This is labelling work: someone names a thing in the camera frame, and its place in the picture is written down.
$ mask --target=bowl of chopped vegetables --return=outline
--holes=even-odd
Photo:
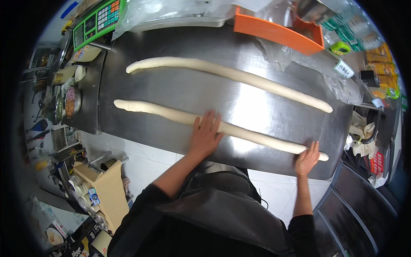
[[[55,100],[55,115],[56,115],[58,122],[60,122],[63,119],[63,112],[64,112],[64,100],[59,94]]]
[[[79,112],[81,107],[81,93],[80,90],[74,87],[69,87],[66,93],[65,110],[67,119]]]

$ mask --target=orange tray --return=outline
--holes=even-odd
[[[240,6],[237,6],[234,21],[234,31],[262,37],[270,41],[289,46],[307,56],[324,50],[323,32],[321,27],[314,23],[306,23],[297,17],[293,26],[298,29],[307,29],[312,33],[311,40],[302,34],[290,30],[284,26],[240,13]]]

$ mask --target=dough rope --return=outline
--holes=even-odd
[[[200,117],[200,121],[203,119],[202,116],[170,109],[160,105],[142,102],[142,101],[126,101],[126,100],[115,100],[114,105],[117,108],[124,109],[126,111],[135,111],[135,112],[145,112],[160,115],[166,119],[184,123],[187,125],[193,125],[196,117]],[[224,121],[221,121],[218,128],[218,132],[222,132],[227,136],[237,137],[244,140],[251,141],[256,144],[263,146],[271,147],[280,151],[300,154],[308,148],[299,144],[282,141],[277,138],[273,138],[258,132],[247,130],[242,127],[234,126],[228,124]],[[320,153],[320,161],[327,161],[328,155],[326,153]]]
[[[269,79],[245,72],[239,69],[230,68],[217,63],[212,63],[200,59],[180,58],[180,57],[156,57],[141,60],[130,64],[126,72],[130,73],[137,69],[147,69],[154,67],[185,67],[214,73],[229,79],[254,86],[272,92],[274,94],[289,98],[291,100],[310,105],[327,113],[332,112],[332,107],[325,101],[303,94],[294,89],[288,88]]]

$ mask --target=green scale display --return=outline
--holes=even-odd
[[[74,51],[115,29],[126,0],[109,0],[92,11],[73,31]]]

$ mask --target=white tile floor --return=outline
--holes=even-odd
[[[111,157],[118,160],[129,158],[129,161],[123,165],[122,172],[124,176],[129,177],[130,190],[135,197],[184,156],[106,133],[96,136],[81,132],[81,142],[90,160],[106,151],[111,151]],[[250,169],[248,174],[261,197],[268,202],[268,210],[288,226],[297,197],[296,177]],[[313,208],[321,200],[329,184],[328,181],[309,179]]]

